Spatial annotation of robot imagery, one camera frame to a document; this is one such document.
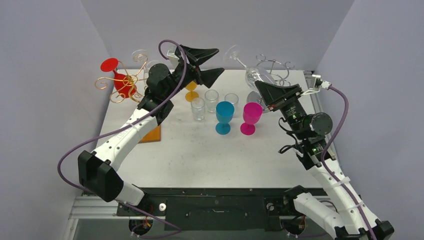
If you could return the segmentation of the pink wine glass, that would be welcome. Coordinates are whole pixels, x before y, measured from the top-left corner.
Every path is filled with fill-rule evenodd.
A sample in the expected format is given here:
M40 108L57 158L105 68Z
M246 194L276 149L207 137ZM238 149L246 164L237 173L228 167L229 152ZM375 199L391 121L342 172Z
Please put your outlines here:
M249 102L243 107L242 117L244 123L240 126L240 131L246 136L253 135L256 131L255 124L260 120L263 108L259 103Z

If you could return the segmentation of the clear etched glass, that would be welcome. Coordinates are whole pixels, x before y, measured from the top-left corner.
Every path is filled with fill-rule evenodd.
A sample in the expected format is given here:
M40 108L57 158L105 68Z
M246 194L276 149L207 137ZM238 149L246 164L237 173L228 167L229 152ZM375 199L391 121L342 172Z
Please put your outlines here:
M205 119L206 114L205 101L200 97L196 97L191 101L190 105L193 118L199 122L203 121Z
M207 90L204 94L205 107L209 113L215 113L219 102L219 93L216 90Z
M224 100L226 102L229 102L234 107L234 117L237 116L237 113L239 112L239 97L235 93L228 93L224 96Z

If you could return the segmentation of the blue wine glass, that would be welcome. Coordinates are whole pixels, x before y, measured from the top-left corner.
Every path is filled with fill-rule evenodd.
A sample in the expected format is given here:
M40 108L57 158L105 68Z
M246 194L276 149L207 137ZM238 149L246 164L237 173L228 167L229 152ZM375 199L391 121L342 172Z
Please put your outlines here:
M216 106L216 119L218 123L215 130L220 135L227 135L231 131L230 121L233 119L235 108L228 101L221 101Z

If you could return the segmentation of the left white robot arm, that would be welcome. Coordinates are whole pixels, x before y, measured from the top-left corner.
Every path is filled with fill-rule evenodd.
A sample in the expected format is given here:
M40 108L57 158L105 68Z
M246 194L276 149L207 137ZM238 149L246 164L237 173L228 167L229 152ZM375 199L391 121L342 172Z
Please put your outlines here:
M149 210L145 193L122 180L118 170L142 138L168 117L174 107L174 95L190 83L212 87L224 68L202 70L200 66L218 53L217 48L177 45L171 60L173 71L164 63L149 67L145 95L127 122L108 134L109 139L92 152L84 150L79 154L79 183L105 202L126 202L136 215L145 214Z

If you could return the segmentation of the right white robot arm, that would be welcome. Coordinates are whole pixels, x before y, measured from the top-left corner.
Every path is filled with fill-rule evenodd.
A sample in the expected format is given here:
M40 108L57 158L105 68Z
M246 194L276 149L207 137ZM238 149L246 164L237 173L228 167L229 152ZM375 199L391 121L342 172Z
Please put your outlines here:
M327 207L298 185L284 192L283 209L308 217L335 240L389 239L394 227L367 207L343 173L336 155L329 150L331 142L326 141L326 136L335 137L339 132L331 117L324 112L307 113L300 102L304 92L298 84L278 86L256 81L255 86L266 107L281 112L278 124L288 125L285 133L295 140L292 148L298 160L334 205L334 209Z

